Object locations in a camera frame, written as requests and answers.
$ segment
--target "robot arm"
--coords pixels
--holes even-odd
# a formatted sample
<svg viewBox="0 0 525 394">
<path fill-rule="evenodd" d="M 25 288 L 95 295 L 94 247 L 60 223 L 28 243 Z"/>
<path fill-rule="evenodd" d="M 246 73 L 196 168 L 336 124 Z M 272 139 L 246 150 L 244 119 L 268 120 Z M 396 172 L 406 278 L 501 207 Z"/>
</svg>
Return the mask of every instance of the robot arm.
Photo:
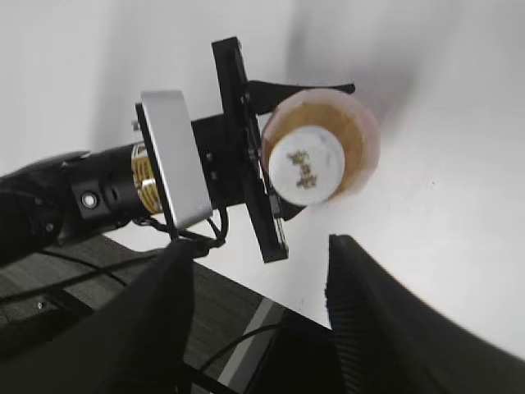
<svg viewBox="0 0 525 394">
<path fill-rule="evenodd" d="M 185 140 L 177 139 L 180 116 L 157 100 L 169 94 L 149 92 L 136 105 L 144 144 L 96 154 L 72 153 L 0 178 L 0 266 L 53 243 L 83 240 L 160 212 L 166 216 L 171 237 L 177 238 L 180 230 L 203 220 L 204 213 L 236 204 L 247 206 L 264 262 L 288 257 L 281 221 L 290 220 L 302 207 L 281 199 L 263 175 L 256 116 L 272 112 L 282 100 L 311 88 L 248 80 L 237 38 L 213 43 L 212 49 L 224 112 L 191 123 L 188 118 Z M 332 89 L 348 94 L 355 91 L 353 84 Z M 159 136 L 170 131 L 175 139 L 168 146 L 177 146 L 180 155 L 159 148 Z M 203 178 L 200 192 L 185 190 L 188 182 L 177 178 L 177 172 L 171 172 L 171 177 L 167 174 L 174 168 L 169 156 L 184 156 L 188 144 L 196 147 L 190 169 L 197 169 L 191 173 Z M 185 168 L 189 162 L 176 163 Z M 196 193 L 206 192 L 206 209 L 193 216 L 193 222 L 177 223 L 175 211 L 185 207 L 176 198 L 192 204 Z"/>
</svg>

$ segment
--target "dark wooden surface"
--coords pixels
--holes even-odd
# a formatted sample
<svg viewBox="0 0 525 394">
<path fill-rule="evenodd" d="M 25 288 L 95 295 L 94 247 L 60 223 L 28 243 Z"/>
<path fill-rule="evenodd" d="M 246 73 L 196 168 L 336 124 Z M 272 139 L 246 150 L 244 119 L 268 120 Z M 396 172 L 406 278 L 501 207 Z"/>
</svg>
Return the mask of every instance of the dark wooden surface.
<svg viewBox="0 0 525 394">
<path fill-rule="evenodd" d="M 52 250 L 99 266 L 118 263 L 140 255 L 103 236 L 78 245 Z M 130 268 L 117 275 L 124 281 L 131 282 L 145 267 Z M 0 294 L 29 290 L 88 270 L 65 260 L 34 254 L 0 270 Z M 121 285 L 107 277 L 100 277 L 68 289 L 71 294 L 95 309 L 101 308 L 120 290 Z M 261 300 L 259 294 L 214 273 L 203 265 L 196 264 L 195 314 L 185 361 L 194 367 L 199 367 L 224 345 L 242 335 Z M 35 299 L 12 305 L 0 305 L 0 327 L 39 313 L 38 302 L 39 300 Z M 226 362 L 227 357 L 218 361 L 208 370 L 208 374 L 217 378 Z"/>
</svg>

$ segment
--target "black cable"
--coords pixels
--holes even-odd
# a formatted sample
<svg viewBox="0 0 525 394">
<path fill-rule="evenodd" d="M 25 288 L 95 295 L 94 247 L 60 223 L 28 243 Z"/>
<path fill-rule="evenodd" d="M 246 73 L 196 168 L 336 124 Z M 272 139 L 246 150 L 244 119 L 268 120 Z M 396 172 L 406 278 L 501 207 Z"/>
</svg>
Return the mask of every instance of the black cable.
<svg viewBox="0 0 525 394">
<path fill-rule="evenodd" d="M 193 241 L 203 242 L 208 248 L 219 248 L 226 243 L 226 236 L 228 235 L 228 230 L 230 227 L 230 221 L 228 218 L 228 211 L 226 206 L 221 206 L 219 209 L 219 215 L 221 218 L 221 230 L 218 229 L 217 225 L 213 222 L 212 219 L 208 218 L 208 223 L 212 227 L 213 233 L 215 234 L 215 239 L 209 238 L 207 236 L 202 236 L 188 230 L 179 230 L 179 236 L 187 238 Z M 156 218 L 137 218 L 133 220 L 133 223 L 137 226 L 150 226 L 157 231 L 169 233 L 168 226 L 166 224 L 160 223 Z"/>
<path fill-rule="evenodd" d="M 217 227 L 217 224 L 215 224 L 211 218 L 206 219 L 206 222 L 208 222 L 208 224 L 212 228 L 213 234 L 215 234 L 216 238 L 221 236 L 221 230 L 219 230 L 219 227 Z"/>
<path fill-rule="evenodd" d="M 77 263 L 77 264 L 83 265 L 83 266 L 91 268 L 91 269 L 93 269 L 95 271 L 98 271 L 101 268 L 100 266 L 98 266 L 96 264 L 88 263 L 87 261 L 84 261 L 82 259 L 77 259 L 76 257 L 70 257 L 70 256 L 67 256 L 65 254 L 51 252 L 49 250 L 40 250 L 39 253 L 43 254 L 43 255 L 46 255 L 46 256 L 54 257 L 54 258 L 57 258 L 57 259 L 63 259 L 63 260 L 71 261 L 72 263 Z M 106 276 L 110 277 L 115 282 L 118 282 L 123 287 L 127 286 L 126 282 L 124 282 L 122 279 L 120 279 L 117 275 L 115 275 L 113 273 L 107 273 Z"/>
<path fill-rule="evenodd" d="M 246 341 L 247 339 L 254 337 L 262 332 L 271 331 L 271 330 L 279 330 L 281 328 L 289 328 L 289 324 L 285 323 L 278 323 L 278 324 L 268 324 L 267 326 L 263 326 L 260 328 L 257 328 L 253 331 L 246 332 L 243 336 L 238 337 L 233 342 L 229 343 L 228 345 L 224 346 L 222 349 L 220 349 L 215 355 L 210 357 L 208 361 L 206 361 L 204 364 L 201 365 L 199 368 L 199 372 L 204 372 L 206 369 L 208 369 L 214 362 L 219 360 L 223 355 L 225 355 L 228 351 L 232 350 L 234 347 L 239 345 L 241 342 Z"/>
<path fill-rule="evenodd" d="M 43 294 L 46 294 L 52 290 L 65 289 L 67 287 L 78 285 L 79 283 L 82 283 L 82 282 L 87 282 L 96 277 L 100 277 L 101 275 L 112 273 L 113 271 L 119 271 L 124 268 L 132 267 L 134 265 L 144 264 L 144 263 L 147 263 L 152 257 L 155 257 L 157 255 L 158 253 L 155 253 L 155 254 L 150 254 L 148 256 L 141 256 L 135 259 L 129 259 L 129 260 L 123 261 L 122 263 L 108 265 L 106 267 L 100 268 L 97 271 L 93 271 L 91 273 L 84 273 L 76 277 L 70 277 L 69 279 L 66 279 L 65 281 L 53 283 L 52 285 L 38 287 L 36 289 L 24 291 L 24 292 L 17 293 L 17 294 L 5 295 L 4 297 L 0 297 L 0 305 L 29 300 L 36 296 L 41 296 Z"/>
</svg>

